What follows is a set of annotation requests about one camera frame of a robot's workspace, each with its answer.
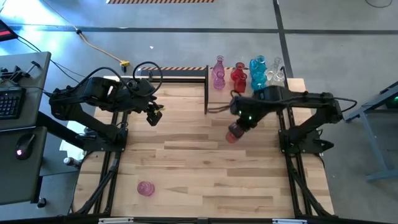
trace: gray desk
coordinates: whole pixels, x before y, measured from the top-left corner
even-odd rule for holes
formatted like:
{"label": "gray desk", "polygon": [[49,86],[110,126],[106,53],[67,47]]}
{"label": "gray desk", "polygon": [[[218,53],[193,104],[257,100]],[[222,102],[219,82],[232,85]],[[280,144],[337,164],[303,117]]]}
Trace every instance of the gray desk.
{"label": "gray desk", "polygon": [[[15,146],[18,139],[26,134],[36,135],[33,142],[32,155],[20,161],[16,159]],[[47,128],[29,128],[5,131],[0,134],[0,205],[9,203],[34,201],[38,198],[37,186],[41,183],[39,177],[42,163]]]}
{"label": "gray desk", "polygon": [[[32,65],[31,61],[35,61],[39,63],[41,67],[33,68],[33,70],[29,72],[31,77],[22,78],[19,84],[21,86],[37,86],[43,88],[47,70],[49,69],[50,57],[50,52],[0,56],[0,67],[12,71],[14,66],[17,65],[23,71],[27,71]],[[9,82],[0,84],[0,88],[8,88],[9,86],[12,86]],[[19,119],[0,120],[0,130],[35,126],[42,93],[43,91],[38,88],[26,88],[25,101]]]}

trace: desk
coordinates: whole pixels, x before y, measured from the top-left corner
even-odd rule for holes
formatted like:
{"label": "desk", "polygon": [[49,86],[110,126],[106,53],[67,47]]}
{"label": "desk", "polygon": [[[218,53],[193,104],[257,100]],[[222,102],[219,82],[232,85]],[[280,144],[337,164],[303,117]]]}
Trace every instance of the desk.
{"label": "desk", "polygon": [[[288,82],[293,91],[305,90],[302,79]],[[222,97],[212,96],[213,86],[209,84],[209,108],[224,105]],[[220,94],[230,98],[227,93]],[[164,83],[155,95],[159,97],[157,103],[166,108],[156,127],[147,124],[145,114],[132,113],[128,117],[129,139],[122,153],[111,216],[294,217],[275,113],[267,115],[239,142],[229,144],[225,133],[236,117],[228,111],[204,115],[203,84]],[[294,109],[294,115],[300,124],[311,113],[309,109]],[[110,123],[112,114],[97,109],[95,117]],[[94,152],[84,162],[75,192],[75,209],[97,187],[103,157],[103,152]],[[304,154],[303,163],[310,190],[333,213],[321,161]],[[143,180],[155,185],[151,197],[137,193],[137,185]],[[298,195],[303,210],[299,190]]]}
{"label": "desk", "polygon": [[[17,160],[15,146],[18,139],[26,134],[36,135],[32,155],[23,161]],[[0,134],[0,205],[34,201],[37,199],[36,186],[42,164],[47,129],[44,127],[7,131]]]}
{"label": "desk", "polygon": [[[40,65],[40,68],[33,68],[29,72],[30,78],[22,78],[19,81],[21,86],[36,86],[39,88],[44,87],[45,77],[49,69],[50,52],[38,52],[31,54],[20,55],[6,55],[0,57],[0,67],[4,67],[13,71],[14,66],[17,65],[21,70],[27,71],[31,61],[35,61]],[[0,88],[8,88],[11,86],[9,82],[0,84]],[[38,88],[26,88],[24,105],[22,106],[21,115],[19,119],[0,120],[0,130],[26,128],[35,126],[37,115],[39,114],[40,100],[43,91]]]}

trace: yellow cable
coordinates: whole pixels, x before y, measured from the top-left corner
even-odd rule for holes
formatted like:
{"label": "yellow cable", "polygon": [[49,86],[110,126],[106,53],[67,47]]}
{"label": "yellow cable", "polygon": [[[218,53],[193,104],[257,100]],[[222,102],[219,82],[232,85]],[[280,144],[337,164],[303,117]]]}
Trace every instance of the yellow cable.
{"label": "yellow cable", "polygon": [[[67,20],[65,17],[63,17],[63,16],[62,16],[56,9],[54,9],[46,0],[43,0],[43,2],[46,3],[46,5],[48,5],[48,6],[49,6],[55,13],[57,13],[62,19],[64,19],[64,20],[67,21],[70,25],[72,25],[72,26],[75,28],[76,31],[78,31],[78,29],[77,29],[77,27],[76,27],[75,25],[73,25],[69,20]],[[94,48],[94,49],[96,49],[96,50],[99,50],[100,52],[102,52],[102,53],[104,53],[104,54],[106,54],[106,55],[112,57],[113,59],[118,60],[118,61],[120,62],[120,66],[125,66],[125,67],[126,67],[126,66],[129,66],[129,65],[130,65],[130,62],[129,62],[129,61],[121,60],[121,59],[115,57],[114,55],[112,55],[112,54],[106,52],[105,50],[102,50],[102,49],[100,49],[99,47],[96,47],[96,46],[90,44],[90,43],[86,40],[85,36],[84,36],[82,33],[78,33],[78,34],[79,34],[79,36],[86,42],[86,44],[89,45],[90,47],[92,47],[92,48]]]}

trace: computer mouse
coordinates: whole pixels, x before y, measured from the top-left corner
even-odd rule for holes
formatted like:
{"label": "computer mouse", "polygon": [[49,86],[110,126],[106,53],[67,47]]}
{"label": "computer mouse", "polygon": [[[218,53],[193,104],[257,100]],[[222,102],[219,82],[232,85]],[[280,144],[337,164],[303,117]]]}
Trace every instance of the computer mouse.
{"label": "computer mouse", "polygon": [[15,155],[19,160],[25,160],[30,157],[33,150],[33,140],[35,134],[26,133],[18,139],[17,145],[15,146]]}

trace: keyboard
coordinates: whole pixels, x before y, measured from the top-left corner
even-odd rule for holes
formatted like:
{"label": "keyboard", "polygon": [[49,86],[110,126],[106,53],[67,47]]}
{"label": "keyboard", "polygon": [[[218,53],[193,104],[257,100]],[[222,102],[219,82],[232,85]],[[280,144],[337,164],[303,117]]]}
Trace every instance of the keyboard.
{"label": "keyboard", "polygon": [[0,89],[0,119],[19,118],[25,93],[25,88]]}

